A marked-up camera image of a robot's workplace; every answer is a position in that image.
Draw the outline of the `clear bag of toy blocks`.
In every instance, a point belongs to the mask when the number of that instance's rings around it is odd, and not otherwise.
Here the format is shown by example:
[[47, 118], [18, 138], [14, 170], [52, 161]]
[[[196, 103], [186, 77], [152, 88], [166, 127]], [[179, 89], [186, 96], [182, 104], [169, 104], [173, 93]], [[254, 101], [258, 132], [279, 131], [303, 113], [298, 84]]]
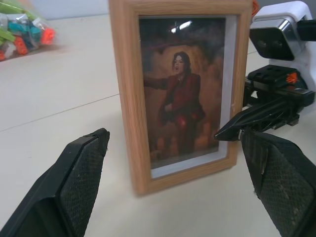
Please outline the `clear bag of toy blocks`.
[[0, 62], [52, 45], [55, 37], [30, 0], [0, 0]]

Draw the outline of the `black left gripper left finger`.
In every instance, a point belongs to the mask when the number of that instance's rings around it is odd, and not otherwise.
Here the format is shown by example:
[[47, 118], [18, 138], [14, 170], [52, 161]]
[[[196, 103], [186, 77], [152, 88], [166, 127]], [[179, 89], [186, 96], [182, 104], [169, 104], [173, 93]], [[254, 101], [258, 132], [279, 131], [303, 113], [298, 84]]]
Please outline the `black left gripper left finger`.
[[0, 237], [84, 237], [109, 139], [100, 128], [69, 143], [32, 185]]

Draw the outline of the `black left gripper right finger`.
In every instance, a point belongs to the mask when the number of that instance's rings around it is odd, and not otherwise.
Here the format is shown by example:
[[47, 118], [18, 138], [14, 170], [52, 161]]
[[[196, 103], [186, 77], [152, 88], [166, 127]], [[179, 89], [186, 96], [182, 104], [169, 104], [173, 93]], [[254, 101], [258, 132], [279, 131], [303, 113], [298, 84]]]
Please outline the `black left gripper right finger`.
[[240, 141], [254, 192], [281, 237], [316, 237], [316, 165], [271, 134], [246, 130]]

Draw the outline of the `wooden picture frame with photo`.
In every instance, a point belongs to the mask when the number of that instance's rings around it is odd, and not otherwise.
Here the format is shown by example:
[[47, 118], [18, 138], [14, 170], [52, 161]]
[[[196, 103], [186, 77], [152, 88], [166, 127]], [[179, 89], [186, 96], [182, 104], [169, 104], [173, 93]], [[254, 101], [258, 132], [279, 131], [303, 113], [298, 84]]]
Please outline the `wooden picture frame with photo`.
[[131, 181], [137, 195], [143, 196], [233, 167], [237, 162], [237, 143], [228, 145], [223, 159], [153, 179], [142, 82], [140, 16], [237, 17], [233, 48], [233, 88], [229, 116], [241, 111], [252, 0], [109, 0], [111, 28], [118, 76], [122, 118]]

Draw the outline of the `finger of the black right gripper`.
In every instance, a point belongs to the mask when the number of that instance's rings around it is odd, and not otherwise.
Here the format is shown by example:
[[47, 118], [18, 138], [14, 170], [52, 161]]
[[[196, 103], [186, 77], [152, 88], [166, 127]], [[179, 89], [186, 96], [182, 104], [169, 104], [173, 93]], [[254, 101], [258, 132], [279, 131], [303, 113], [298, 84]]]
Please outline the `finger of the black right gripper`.
[[237, 141], [247, 129], [264, 132], [286, 124], [296, 124], [297, 121], [298, 106], [291, 100], [276, 99], [239, 112], [219, 129], [214, 138], [218, 141]]
[[266, 103], [266, 93], [264, 91], [255, 91], [252, 89], [245, 89], [243, 96], [243, 107], [251, 107], [262, 105]]

